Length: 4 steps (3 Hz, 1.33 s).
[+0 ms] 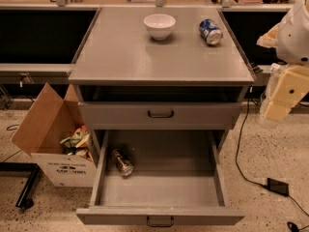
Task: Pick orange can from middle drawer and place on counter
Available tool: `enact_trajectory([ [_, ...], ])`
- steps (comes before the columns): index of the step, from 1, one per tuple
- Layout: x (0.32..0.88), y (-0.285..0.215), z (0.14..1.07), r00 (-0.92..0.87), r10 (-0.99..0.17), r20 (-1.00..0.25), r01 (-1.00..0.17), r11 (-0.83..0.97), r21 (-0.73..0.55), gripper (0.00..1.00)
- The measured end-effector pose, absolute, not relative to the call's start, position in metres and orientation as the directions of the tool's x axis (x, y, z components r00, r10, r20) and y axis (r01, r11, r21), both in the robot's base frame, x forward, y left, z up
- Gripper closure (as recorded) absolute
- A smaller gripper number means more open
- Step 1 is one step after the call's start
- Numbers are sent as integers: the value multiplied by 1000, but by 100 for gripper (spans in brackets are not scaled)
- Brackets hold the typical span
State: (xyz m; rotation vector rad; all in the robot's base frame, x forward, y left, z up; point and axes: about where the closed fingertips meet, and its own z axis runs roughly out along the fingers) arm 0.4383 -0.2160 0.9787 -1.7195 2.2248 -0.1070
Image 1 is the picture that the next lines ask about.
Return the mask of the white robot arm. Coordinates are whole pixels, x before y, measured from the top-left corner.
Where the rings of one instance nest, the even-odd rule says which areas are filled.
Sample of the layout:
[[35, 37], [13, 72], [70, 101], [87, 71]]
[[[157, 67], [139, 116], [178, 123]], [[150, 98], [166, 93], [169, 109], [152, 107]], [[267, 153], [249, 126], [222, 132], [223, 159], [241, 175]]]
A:
[[285, 66], [271, 65], [260, 121], [274, 127], [309, 93], [309, 0], [296, 0], [280, 23], [257, 40], [276, 50]]

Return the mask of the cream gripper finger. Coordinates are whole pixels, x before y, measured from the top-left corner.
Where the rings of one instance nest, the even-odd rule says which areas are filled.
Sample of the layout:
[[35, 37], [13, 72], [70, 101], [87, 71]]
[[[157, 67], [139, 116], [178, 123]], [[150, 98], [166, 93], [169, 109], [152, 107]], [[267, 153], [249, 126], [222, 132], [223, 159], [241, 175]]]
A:
[[309, 93], [309, 68], [300, 65], [275, 70], [267, 84], [260, 114], [263, 123], [280, 123]]
[[265, 48], [276, 48], [278, 46], [277, 37], [279, 31], [279, 23], [270, 28], [256, 42], [256, 45]]

